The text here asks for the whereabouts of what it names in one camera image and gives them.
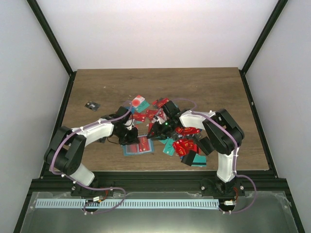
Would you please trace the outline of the blue leather card holder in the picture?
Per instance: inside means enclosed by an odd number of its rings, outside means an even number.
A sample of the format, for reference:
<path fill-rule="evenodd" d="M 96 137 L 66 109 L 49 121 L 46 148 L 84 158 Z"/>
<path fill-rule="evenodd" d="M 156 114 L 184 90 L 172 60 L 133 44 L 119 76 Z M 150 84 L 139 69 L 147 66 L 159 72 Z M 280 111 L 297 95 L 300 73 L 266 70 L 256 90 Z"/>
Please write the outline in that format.
<path fill-rule="evenodd" d="M 154 152 L 153 141 L 151 139 L 148 139 L 147 135 L 141 135 L 138 137 L 138 139 L 138 144 L 122 146 L 124 156 L 140 155 Z"/>

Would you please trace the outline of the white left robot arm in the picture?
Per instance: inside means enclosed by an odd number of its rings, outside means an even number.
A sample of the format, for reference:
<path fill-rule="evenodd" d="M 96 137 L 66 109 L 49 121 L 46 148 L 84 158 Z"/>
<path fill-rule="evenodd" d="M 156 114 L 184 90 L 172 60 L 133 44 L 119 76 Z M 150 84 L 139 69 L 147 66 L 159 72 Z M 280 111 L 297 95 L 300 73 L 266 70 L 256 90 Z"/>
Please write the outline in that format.
<path fill-rule="evenodd" d="M 95 174 L 82 164 L 85 147 L 91 143 L 118 138 L 122 146 L 138 144 L 138 129 L 134 126 L 131 108 L 121 106 L 115 113 L 78 128 L 60 127 L 44 155 L 53 174 L 67 176 L 82 186 L 88 196 L 99 192 Z"/>

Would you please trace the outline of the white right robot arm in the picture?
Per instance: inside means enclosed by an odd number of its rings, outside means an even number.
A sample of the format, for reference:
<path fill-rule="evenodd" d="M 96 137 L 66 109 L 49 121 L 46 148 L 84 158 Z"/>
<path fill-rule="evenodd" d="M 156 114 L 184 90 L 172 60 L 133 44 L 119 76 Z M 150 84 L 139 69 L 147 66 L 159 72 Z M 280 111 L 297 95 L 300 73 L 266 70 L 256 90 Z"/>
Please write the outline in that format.
<path fill-rule="evenodd" d="M 148 131 L 148 139 L 163 140 L 171 137 L 180 127 L 204 130 L 207 136 L 194 139 L 195 144 L 209 155 L 213 151 L 218 153 L 216 191 L 223 196 L 228 195 L 236 183 L 238 176 L 236 163 L 238 151 L 244 139 L 244 132 L 226 109 L 208 113 L 196 112 L 191 109 L 180 110 L 173 101 L 162 106 L 166 121 L 155 116 L 155 122 Z"/>

